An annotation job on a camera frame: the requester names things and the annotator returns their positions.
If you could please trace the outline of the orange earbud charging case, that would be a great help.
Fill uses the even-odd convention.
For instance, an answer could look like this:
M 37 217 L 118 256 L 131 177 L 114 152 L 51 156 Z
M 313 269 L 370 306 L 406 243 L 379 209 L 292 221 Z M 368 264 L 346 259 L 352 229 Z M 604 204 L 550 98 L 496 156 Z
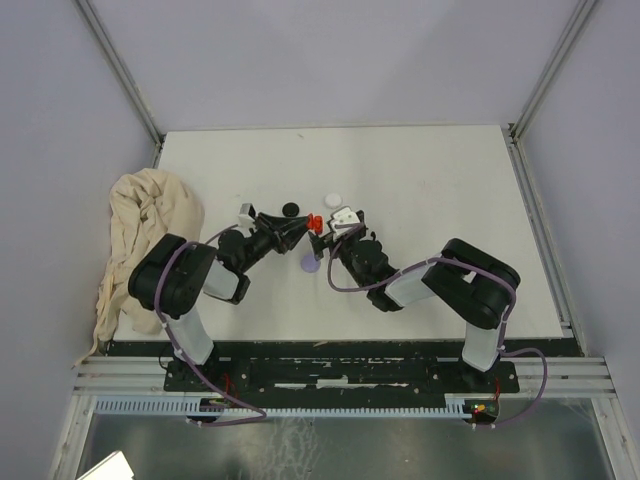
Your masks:
M 324 220 L 320 215 L 309 214 L 307 217 L 306 228 L 315 235 L 321 235 L 324 229 Z

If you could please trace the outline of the white earbud charging case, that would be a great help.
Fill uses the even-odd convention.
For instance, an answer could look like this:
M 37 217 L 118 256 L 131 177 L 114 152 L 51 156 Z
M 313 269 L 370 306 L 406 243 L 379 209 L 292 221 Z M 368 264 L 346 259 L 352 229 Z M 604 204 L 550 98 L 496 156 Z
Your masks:
M 323 203 L 329 209 L 337 209 L 343 204 L 343 199 L 338 193 L 329 193 L 324 196 Z

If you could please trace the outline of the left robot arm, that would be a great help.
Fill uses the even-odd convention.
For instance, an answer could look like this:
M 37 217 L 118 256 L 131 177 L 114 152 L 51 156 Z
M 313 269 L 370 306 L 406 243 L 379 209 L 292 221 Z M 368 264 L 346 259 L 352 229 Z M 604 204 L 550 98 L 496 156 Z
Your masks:
M 196 309 L 200 295 L 239 304 L 251 284 L 247 272 L 271 252 L 284 255 L 293 250 L 314 228 L 311 214 L 249 213 L 242 220 L 244 226 L 233 225 L 215 235 L 215 246 L 165 234 L 128 280 L 129 295 L 158 315 L 176 356 L 190 362 L 187 379 L 201 390 L 219 383 L 221 366 L 209 358 L 214 345 Z

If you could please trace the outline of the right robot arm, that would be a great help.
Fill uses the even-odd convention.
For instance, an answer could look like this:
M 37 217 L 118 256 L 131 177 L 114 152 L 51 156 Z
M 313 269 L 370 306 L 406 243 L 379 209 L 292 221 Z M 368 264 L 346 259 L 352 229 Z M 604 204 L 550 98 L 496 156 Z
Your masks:
M 494 381 L 494 364 L 521 283 L 514 268 L 453 238 L 439 255 L 396 269 L 376 235 L 367 231 L 364 213 L 348 207 L 334 212 L 328 222 L 309 216 L 307 228 L 314 259 L 329 254 L 327 280 L 334 291 L 364 292 L 383 312 L 439 298 L 466 322 L 460 382 L 481 391 Z

